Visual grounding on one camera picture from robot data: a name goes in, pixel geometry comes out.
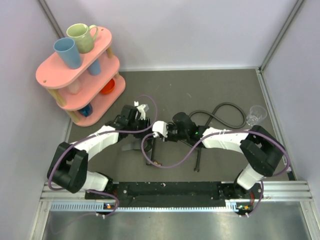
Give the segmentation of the black fitting with brass connectors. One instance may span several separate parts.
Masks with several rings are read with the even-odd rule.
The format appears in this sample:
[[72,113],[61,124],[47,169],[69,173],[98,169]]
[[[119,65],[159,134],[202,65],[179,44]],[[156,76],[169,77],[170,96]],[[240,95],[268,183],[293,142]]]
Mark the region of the black fitting with brass connectors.
[[[125,144],[121,147],[123,152],[125,151],[141,151],[141,139],[134,140],[128,144]],[[147,139],[143,143],[143,149],[147,157],[156,165],[161,166],[162,164],[155,160],[155,147],[156,147],[156,140],[155,139]]]

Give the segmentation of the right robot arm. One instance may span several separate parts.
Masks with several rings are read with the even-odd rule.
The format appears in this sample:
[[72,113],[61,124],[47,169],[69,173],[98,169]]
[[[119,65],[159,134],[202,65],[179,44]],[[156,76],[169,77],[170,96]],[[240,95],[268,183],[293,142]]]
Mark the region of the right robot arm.
[[284,156],[285,148],[262,126],[249,130],[227,130],[196,125],[184,112],[172,118],[172,123],[156,121],[152,131],[164,141],[186,141],[198,149],[222,149],[243,154],[248,165],[240,172],[233,192],[245,198],[256,182],[272,177]]

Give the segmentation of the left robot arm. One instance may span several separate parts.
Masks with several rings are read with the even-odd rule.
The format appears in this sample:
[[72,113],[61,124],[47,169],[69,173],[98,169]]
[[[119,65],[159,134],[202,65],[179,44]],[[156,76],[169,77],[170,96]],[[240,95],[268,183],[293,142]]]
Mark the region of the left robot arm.
[[102,198],[109,198],[114,191],[111,178],[88,171],[89,160],[128,135],[143,138],[151,128],[150,119],[146,117],[148,109],[147,104],[137,102],[135,106],[125,105],[113,121],[88,137],[73,143],[60,143],[47,172],[49,188],[64,189],[73,194],[93,190]]

